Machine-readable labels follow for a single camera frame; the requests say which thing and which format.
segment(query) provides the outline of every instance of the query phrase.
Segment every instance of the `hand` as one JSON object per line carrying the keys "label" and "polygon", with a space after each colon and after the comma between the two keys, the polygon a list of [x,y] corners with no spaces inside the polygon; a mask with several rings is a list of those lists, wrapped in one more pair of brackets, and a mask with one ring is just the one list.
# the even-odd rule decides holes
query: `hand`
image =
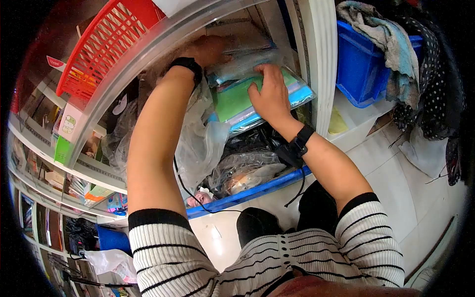
{"label": "hand", "polygon": [[255,83],[249,86],[247,89],[249,99],[256,112],[276,129],[279,122],[292,118],[289,92],[284,84],[284,77],[277,65],[257,65],[254,70],[262,73],[264,80],[260,92]]}
{"label": "hand", "polygon": [[230,43],[230,39],[227,37],[203,35],[191,42],[184,51],[180,53],[180,57],[195,58],[196,63],[202,68],[217,63],[226,63],[230,61],[231,58],[224,56],[222,52],[228,43]]}

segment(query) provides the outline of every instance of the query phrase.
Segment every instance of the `striped shirt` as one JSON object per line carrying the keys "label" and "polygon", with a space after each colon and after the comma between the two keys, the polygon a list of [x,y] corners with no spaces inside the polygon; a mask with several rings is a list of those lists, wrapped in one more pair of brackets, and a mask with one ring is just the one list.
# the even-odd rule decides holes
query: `striped shirt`
{"label": "striped shirt", "polygon": [[140,291],[144,297],[261,296],[293,268],[328,281],[401,287],[402,254],[372,197],[356,197],[345,206],[335,236],[321,229],[262,236],[222,273],[183,216],[136,211],[129,216],[129,237]]}

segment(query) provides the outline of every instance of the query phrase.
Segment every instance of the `red tag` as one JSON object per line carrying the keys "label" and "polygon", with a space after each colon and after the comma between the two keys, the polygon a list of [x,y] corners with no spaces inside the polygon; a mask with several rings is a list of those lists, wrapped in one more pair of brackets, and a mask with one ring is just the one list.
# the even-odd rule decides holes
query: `red tag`
{"label": "red tag", "polygon": [[64,71],[64,68],[66,66],[65,63],[61,62],[58,59],[50,57],[50,56],[46,56],[46,60],[48,60],[48,64],[51,67],[54,67],[54,68],[58,69],[59,71]]}

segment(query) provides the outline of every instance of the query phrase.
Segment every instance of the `red plastic basket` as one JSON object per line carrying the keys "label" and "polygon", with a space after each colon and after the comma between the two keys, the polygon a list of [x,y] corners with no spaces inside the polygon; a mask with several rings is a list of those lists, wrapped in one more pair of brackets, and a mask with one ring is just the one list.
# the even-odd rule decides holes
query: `red plastic basket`
{"label": "red plastic basket", "polygon": [[83,109],[120,57],[165,17],[151,0],[110,0],[76,44],[56,95],[71,94]]}

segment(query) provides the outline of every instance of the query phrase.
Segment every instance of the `black wristband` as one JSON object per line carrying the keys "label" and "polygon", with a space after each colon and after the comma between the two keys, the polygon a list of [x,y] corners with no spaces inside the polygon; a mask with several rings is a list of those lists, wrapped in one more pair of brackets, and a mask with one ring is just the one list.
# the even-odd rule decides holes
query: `black wristband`
{"label": "black wristband", "polygon": [[182,66],[193,71],[193,73],[195,74],[195,77],[193,79],[193,81],[195,82],[195,86],[201,83],[201,80],[203,79],[203,69],[198,63],[196,63],[195,58],[178,57],[173,60],[173,62],[168,67],[168,70],[170,70],[170,68],[172,68],[173,66]]}
{"label": "black wristband", "polygon": [[298,158],[301,158],[305,153],[307,153],[307,147],[305,145],[314,132],[315,130],[311,126],[305,125],[299,131],[297,136],[289,143],[290,148]]}

